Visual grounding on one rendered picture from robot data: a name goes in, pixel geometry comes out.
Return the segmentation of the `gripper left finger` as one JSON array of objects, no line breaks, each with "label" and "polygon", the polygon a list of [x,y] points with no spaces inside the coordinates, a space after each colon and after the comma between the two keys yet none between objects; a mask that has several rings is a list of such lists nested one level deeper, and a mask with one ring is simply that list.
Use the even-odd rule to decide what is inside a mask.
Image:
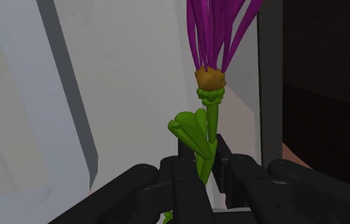
[{"label": "gripper left finger", "polygon": [[160,167],[137,164],[49,224],[156,224],[172,211],[168,224],[216,224],[194,155],[178,144],[178,155]]}]

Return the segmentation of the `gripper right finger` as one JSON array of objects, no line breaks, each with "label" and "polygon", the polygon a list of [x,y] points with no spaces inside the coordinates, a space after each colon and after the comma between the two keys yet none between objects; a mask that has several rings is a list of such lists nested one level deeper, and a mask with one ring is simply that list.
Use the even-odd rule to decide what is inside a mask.
[{"label": "gripper right finger", "polygon": [[229,224],[350,224],[350,185],[289,160],[262,167],[232,153],[221,135],[213,173]]}]

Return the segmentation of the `purple flower with green stem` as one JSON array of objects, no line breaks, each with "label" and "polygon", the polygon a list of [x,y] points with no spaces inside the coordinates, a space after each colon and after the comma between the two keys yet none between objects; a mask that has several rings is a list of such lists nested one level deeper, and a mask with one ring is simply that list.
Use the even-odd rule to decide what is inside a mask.
[{"label": "purple flower with green stem", "polygon": [[207,183],[218,148],[219,105],[225,73],[258,14],[263,0],[251,0],[236,30],[233,24],[246,0],[186,0],[186,28],[195,64],[197,95],[203,108],[178,113],[169,131],[194,152],[200,180]]}]

